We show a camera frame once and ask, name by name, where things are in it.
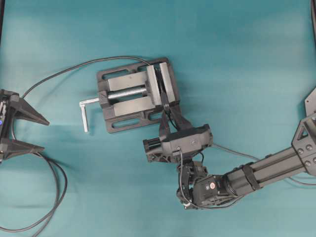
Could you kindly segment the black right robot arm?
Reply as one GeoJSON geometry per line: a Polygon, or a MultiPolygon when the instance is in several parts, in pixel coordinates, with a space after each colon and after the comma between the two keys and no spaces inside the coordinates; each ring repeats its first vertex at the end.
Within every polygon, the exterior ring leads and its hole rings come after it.
{"type": "Polygon", "coordinates": [[[316,173],[316,93],[305,99],[306,117],[296,129],[291,146],[256,162],[241,165],[223,175],[210,175],[194,156],[212,146],[208,125],[193,127],[180,112],[171,109],[178,128],[171,132],[166,113],[161,116],[159,137],[144,140],[148,161],[178,165],[177,197],[186,209],[220,209],[245,195],[299,173],[316,173]]]}

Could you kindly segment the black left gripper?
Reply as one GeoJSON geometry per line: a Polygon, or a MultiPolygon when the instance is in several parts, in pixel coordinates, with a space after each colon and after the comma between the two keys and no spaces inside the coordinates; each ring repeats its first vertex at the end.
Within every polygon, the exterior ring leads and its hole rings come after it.
{"type": "Polygon", "coordinates": [[[0,161],[6,159],[41,152],[44,147],[10,138],[13,119],[23,119],[43,125],[49,121],[38,113],[25,99],[16,92],[0,90],[0,161]]]}

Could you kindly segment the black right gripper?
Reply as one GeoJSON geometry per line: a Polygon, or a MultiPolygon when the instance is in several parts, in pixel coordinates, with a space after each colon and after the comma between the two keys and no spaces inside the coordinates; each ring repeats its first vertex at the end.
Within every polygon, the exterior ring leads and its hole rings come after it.
{"type": "Polygon", "coordinates": [[[170,116],[177,132],[170,133],[169,118],[165,111],[161,114],[159,137],[143,141],[148,162],[179,163],[183,159],[192,159],[213,143],[213,135],[208,124],[193,127],[182,116],[178,104],[170,107],[170,116]]]}

